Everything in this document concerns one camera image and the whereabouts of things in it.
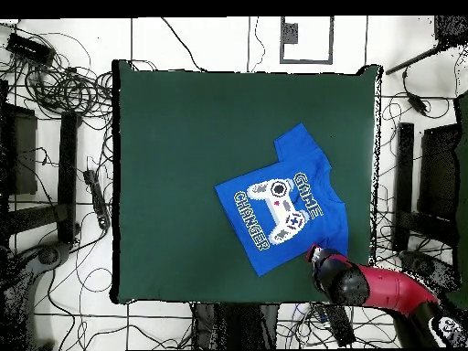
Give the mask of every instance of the green cloth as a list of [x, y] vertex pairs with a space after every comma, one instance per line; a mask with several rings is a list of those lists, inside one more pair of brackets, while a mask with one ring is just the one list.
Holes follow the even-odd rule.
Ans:
[[368, 262], [380, 67], [352, 76], [118, 69], [119, 303], [324, 300], [303, 255], [256, 275], [214, 189], [276, 163], [273, 140], [299, 122], [333, 167], [349, 259]]
[[454, 251], [453, 264], [457, 265], [462, 278], [461, 288], [449, 293], [449, 299], [459, 308], [468, 309], [468, 93], [454, 102], [457, 122], [462, 125], [462, 137], [455, 150], [460, 168], [460, 188], [456, 212], [460, 240]]

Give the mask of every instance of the cable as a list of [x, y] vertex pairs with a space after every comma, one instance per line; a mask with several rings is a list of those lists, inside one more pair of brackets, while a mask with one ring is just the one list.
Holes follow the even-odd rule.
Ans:
[[254, 35], [255, 35], [255, 38], [257, 39], [257, 41], [261, 44], [261, 46], [263, 47], [263, 54], [261, 54], [261, 59], [260, 59], [260, 62], [257, 62], [255, 64], [255, 66], [253, 67], [253, 69], [251, 70], [251, 72], [253, 72], [255, 70], [255, 68], [260, 65], [263, 61], [263, 57], [265, 56], [265, 53], [266, 53], [266, 49], [265, 49], [265, 46], [263, 46], [263, 43], [261, 43], [261, 40], [259, 40], [259, 37], [257, 36], [257, 25], [259, 24], [259, 16], [257, 16], [257, 22], [255, 23], [255, 29], [254, 29]]
[[48, 286], [48, 294], [47, 294], [47, 297], [48, 297], [48, 300], [50, 301], [50, 303], [56, 307], [57, 309], [59, 309], [60, 311], [64, 312], [65, 314], [68, 314], [72, 319], [73, 319], [73, 323], [71, 325], [71, 328], [68, 330], [68, 332], [66, 333], [66, 335], [63, 337], [61, 343], [60, 343], [60, 346], [58, 347], [58, 351], [61, 351], [62, 350], [62, 347], [63, 347], [63, 344], [65, 343], [65, 341], [67, 340], [67, 338], [69, 337], [70, 333], [71, 333], [71, 330], [73, 329], [73, 327], [75, 326], [75, 322], [76, 322], [76, 319], [75, 319], [75, 316], [73, 314], [71, 314], [69, 311], [63, 309], [62, 307], [56, 305], [56, 303], [52, 300], [52, 297], [50, 296], [50, 290], [52, 289], [52, 285], [54, 283], [54, 280], [55, 280], [55, 269], [52, 270], [52, 280], [50, 281], [50, 285]]
[[206, 72], [205, 69], [200, 68], [200, 67], [196, 64], [196, 62], [195, 62], [195, 60], [194, 60], [194, 57], [193, 57], [191, 51], [188, 49], [188, 47], [187, 47], [186, 44], [182, 41], [182, 39], [179, 37], [179, 35], [174, 31], [174, 29], [172, 28], [172, 26], [167, 22], [167, 20], [165, 20], [165, 18], [162, 17], [162, 16], [161, 16], [161, 19], [167, 24], [167, 26], [168, 26], [169, 29], [172, 31], [172, 33], [173, 33], [174, 36], [177, 38], [177, 40], [180, 42], [180, 44], [181, 44], [182, 46], [184, 46], [184, 48], [185, 48], [186, 51], [188, 52], [188, 55], [189, 55], [190, 58], [192, 59], [192, 62], [193, 62], [193, 64], [195, 65], [195, 67], [196, 67], [197, 69], [199, 69], [200, 71], [205, 71], [205, 72]]

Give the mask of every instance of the game controller graphic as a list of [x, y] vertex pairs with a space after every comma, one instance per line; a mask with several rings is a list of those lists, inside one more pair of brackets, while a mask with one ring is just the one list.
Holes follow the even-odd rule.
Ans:
[[276, 227], [270, 233], [268, 240], [278, 245], [299, 233], [307, 221], [309, 214], [304, 210], [296, 210], [289, 197], [294, 188], [291, 179], [272, 179], [249, 186], [247, 196], [250, 199], [265, 200]]

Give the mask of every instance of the blue t-shirt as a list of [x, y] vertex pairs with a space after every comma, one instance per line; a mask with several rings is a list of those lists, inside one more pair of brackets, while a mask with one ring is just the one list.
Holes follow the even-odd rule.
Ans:
[[345, 204], [325, 154], [301, 123], [274, 145], [279, 163], [215, 187], [253, 268], [261, 276], [314, 243], [347, 255]]

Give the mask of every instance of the t-shirt sleeve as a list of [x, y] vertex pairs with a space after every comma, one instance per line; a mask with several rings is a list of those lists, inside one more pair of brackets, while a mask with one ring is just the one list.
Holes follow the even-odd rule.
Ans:
[[274, 141], [274, 146], [280, 162], [293, 160], [316, 151], [323, 153], [302, 123], [278, 137]]

